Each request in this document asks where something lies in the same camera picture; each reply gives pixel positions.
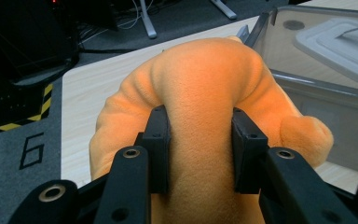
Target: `clear plastic container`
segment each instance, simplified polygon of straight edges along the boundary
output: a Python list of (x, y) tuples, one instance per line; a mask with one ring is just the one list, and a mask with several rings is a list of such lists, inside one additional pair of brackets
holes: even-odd
[(335, 20), (358, 21), (358, 11), (279, 7), (263, 13), (245, 44), (256, 50), (277, 82), (305, 115), (322, 120), (335, 144), (328, 161), (358, 171), (358, 78), (298, 47), (299, 33)]

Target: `plush fabric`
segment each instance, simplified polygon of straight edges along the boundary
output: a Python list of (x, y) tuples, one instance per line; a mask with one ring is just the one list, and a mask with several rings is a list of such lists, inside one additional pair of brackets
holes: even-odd
[(303, 116), (261, 57), (238, 38), (208, 38), (164, 50), (122, 82), (106, 100), (90, 141), (95, 179), (115, 153), (145, 130), (151, 109), (165, 105), (171, 122), (170, 189), (152, 195), (153, 223), (261, 223), (257, 195), (234, 192), (233, 107), (244, 110), (270, 147), (289, 147), (321, 164), (333, 136)]

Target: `orange soft object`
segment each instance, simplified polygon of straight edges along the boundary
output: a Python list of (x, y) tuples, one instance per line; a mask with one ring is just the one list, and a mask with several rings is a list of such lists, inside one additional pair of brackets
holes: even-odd
[(257, 195), (234, 192), (233, 107), (249, 115), (270, 147), (294, 149), (313, 167), (333, 145), (328, 128), (301, 115), (257, 53), (234, 36), (208, 38), (148, 60), (106, 100), (89, 146), (92, 179), (109, 172), (158, 105), (171, 123), (171, 183), (167, 195), (152, 195), (152, 223), (263, 222)]

